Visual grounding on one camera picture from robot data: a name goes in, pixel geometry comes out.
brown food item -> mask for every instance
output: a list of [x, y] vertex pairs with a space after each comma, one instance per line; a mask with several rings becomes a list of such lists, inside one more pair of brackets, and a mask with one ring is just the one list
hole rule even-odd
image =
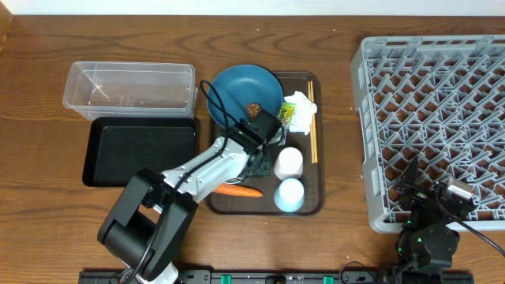
[[250, 103], [247, 105], [247, 116], [251, 121], [254, 121], [260, 111], [261, 105], [259, 103]]
[[263, 193], [258, 189], [251, 189], [240, 185], [222, 184], [214, 189], [214, 192], [230, 196], [262, 197]]

tray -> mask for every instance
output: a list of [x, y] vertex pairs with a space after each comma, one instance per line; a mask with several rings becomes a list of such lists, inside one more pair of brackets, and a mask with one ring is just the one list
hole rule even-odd
[[126, 186], [144, 167], [156, 172], [195, 156], [195, 122], [188, 118], [112, 118], [93, 121], [82, 181], [87, 186]]
[[410, 213], [391, 186], [417, 156], [419, 184], [466, 178], [466, 223], [505, 230], [505, 36], [367, 38], [351, 71], [370, 226], [401, 230]]
[[[226, 196], [211, 193], [207, 204], [215, 213], [223, 215], [282, 215], [282, 216], [308, 216], [317, 213], [324, 205], [324, 164], [323, 159], [323, 126], [321, 110], [321, 89], [317, 77], [312, 73], [298, 71], [278, 71], [274, 75], [279, 79], [283, 94], [292, 95], [294, 91], [308, 94], [308, 83], [314, 85], [314, 101], [318, 106], [316, 113], [317, 151], [319, 163], [311, 163], [310, 135], [304, 133], [288, 133], [286, 145], [274, 148], [271, 152], [272, 169], [279, 152], [285, 147], [296, 147], [304, 158], [304, 172], [300, 177], [305, 187], [305, 202], [294, 213], [280, 211], [274, 203], [274, 192], [281, 181], [275, 176], [273, 170], [269, 177], [251, 177], [243, 185], [252, 186], [261, 190], [262, 197], [245, 198], [239, 196]], [[221, 128], [211, 122], [210, 141], [214, 143]]]

black tray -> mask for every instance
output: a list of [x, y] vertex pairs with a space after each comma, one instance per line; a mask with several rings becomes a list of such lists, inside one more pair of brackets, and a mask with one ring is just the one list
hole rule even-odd
[[89, 132], [82, 181], [126, 186], [140, 169], [162, 172], [195, 156], [195, 122], [184, 118], [97, 118]]
[[[311, 161], [310, 135], [304, 133], [288, 133], [286, 145], [277, 147], [271, 152], [272, 168], [279, 152], [285, 147], [296, 147], [303, 155], [303, 174], [300, 177], [305, 187], [305, 202], [294, 213], [280, 211], [274, 203], [274, 192], [281, 181], [275, 176], [273, 170], [269, 177], [251, 177], [243, 185], [249, 185], [259, 189], [263, 196], [259, 198], [247, 198], [239, 196], [226, 196], [211, 193], [207, 198], [207, 204], [211, 210], [224, 215], [285, 215], [300, 216], [314, 215], [324, 205], [324, 164], [323, 158], [323, 126], [321, 111], [321, 89], [317, 77], [308, 72], [278, 71], [274, 75], [281, 83], [284, 96], [292, 95], [295, 91], [308, 94], [308, 83], [313, 82], [314, 101], [318, 110], [316, 113], [317, 151], [319, 163]], [[221, 127], [211, 122], [210, 140], [214, 143], [215, 138], [221, 131]]]

cup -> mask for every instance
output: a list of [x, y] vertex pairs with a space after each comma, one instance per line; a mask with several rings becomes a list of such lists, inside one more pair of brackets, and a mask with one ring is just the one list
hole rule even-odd
[[303, 173], [303, 156], [300, 150], [293, 147], [284, 148], [275, 160], [274, 173], [282, 181], [299, 178]]
[[295, 212], [303, 205], [304, 196], [303, 184], [298, 179], [288, 178], [275, 190], [274, 201], [280, 210]]

plastic bin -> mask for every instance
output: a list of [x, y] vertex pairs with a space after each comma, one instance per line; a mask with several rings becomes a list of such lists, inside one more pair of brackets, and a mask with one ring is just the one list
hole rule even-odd
[[187, 64], [75, 62], [63, 105], [99, 117], [194, 118], [195, 69]]
[[466, 222], [505, 230], [505, 35], [367, 38], [351, 72], [370, 226], [401, 230], [409, 212], [391, 186], [417, 156], [418, 183], [467, 178]]

